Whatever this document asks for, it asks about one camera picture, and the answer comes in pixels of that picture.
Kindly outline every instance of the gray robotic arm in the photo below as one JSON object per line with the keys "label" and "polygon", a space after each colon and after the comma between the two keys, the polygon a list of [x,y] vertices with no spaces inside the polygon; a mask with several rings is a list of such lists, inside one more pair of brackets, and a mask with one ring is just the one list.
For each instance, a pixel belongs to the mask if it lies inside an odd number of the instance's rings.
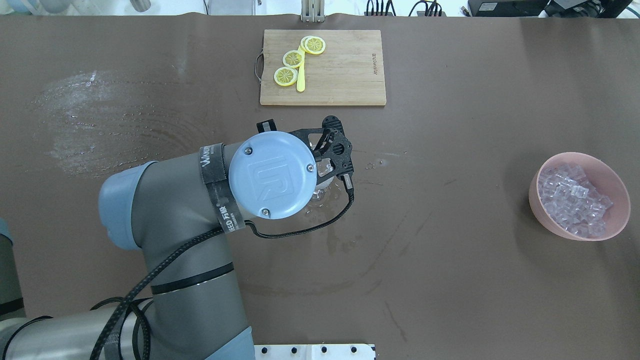
{"label": "gray robotic arm", "polygon": [[[291,133],[276,131],[270,120],[258,129],[243,143],[203,147],[110,177],[100,191],[102,223],[119,247],[143,251],[149,275],[110,315],[99,309],[23,321],[4,331],[0,326],[6,358],[253,359],[251,328],[224,234],[245,224],[263,238],[307,233],[336,221],[353,202],[351,143],[340,120],[326,117],[322,128]],[[310,147],[314,133],[321,138]],[[326,159],[331,171],[321,177],[316,163]],[[285,234],[262,234],[249,220],[293,215],[334,176],[349,194],[334,219]],[[134,330],[140,320],[129,309],[148,284],[153,300],[138,304],[151,330],[143,341]]]}

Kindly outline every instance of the cutting board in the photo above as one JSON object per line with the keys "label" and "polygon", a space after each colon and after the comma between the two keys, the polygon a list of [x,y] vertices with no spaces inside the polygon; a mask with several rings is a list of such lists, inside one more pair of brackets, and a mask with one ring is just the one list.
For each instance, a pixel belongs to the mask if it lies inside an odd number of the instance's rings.
{"label": "cutting board", "polygon": [[[305,54],[304,92],[296,85],[279,86],[275,70],[282,56],[297,50],[307,35],[321,37],[326,49]],[[260,84],[262,105],[385,105],[385,68],[380,30],[265,30],[264,71]]]}

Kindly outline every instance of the blue joint cover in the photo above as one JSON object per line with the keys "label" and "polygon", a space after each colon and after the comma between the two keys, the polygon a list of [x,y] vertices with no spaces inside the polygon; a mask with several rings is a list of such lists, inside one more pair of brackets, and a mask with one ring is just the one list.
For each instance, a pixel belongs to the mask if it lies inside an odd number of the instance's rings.
{"label": "blue joint cover", "polygon": [[251,327],[247,327],[205,360],[255,360]]}
{"label": "blue joint cover", "polygon": [[98,195],[100,221],[107,228],[107,235],[116,246],[124,250],[139,250],[133,240],[131,229],[131,208],[138,181],[147,167],[157,161],[124,170],[109,176],[102,184]]}
{"label": "blue joint cover", "polygon": [[11,233],[9,233],[9,225],[6,224],[3,218],[0,218],[0,235],[4,235],[5,238],[8,238],[13,245],[13,239],[11,239]]}
{"label": "blue joint cover", "polygon": [[229,185],[251,214],[280,219],[305,207],[316,189],[316,174],[305,143],[289,133],[265,131],[240,145],[229,166]]}

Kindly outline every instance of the brown table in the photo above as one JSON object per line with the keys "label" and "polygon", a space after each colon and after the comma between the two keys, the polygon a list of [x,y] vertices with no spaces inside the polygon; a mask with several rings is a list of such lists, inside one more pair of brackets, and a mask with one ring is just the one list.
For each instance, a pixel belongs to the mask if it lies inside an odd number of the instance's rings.
{"label": "brown table", "polygon": [[[387,105],[261,106],[262,32],[289,28],[380,29]],[[99,222],[107,176],[242,141],[258,121],[290,131],[333,114],[355,149],[352,210],[308,236],[230,237],[256,343],[368,342],[380,359],[640,354],[639,21],[0,17],[0,33],[0,216],[29,316],[85,311],[143,276],[141,254]],[[564,151],[625,181],[620,235],[570,241],[537,223],[529,182]],[[344,201],[262,226],[316,224]]]}

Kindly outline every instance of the pile of ice cubes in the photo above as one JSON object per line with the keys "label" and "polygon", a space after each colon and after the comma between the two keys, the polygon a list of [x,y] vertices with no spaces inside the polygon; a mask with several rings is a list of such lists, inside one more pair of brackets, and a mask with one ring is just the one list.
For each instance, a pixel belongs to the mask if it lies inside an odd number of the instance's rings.
{"label": "pile of ice cubes", "polygon": [[602,217],[613,202],[598,193],[580,165],[544,169],[538,179],[538,194],[542,206],[563,229],[583,238],[604,235]]}

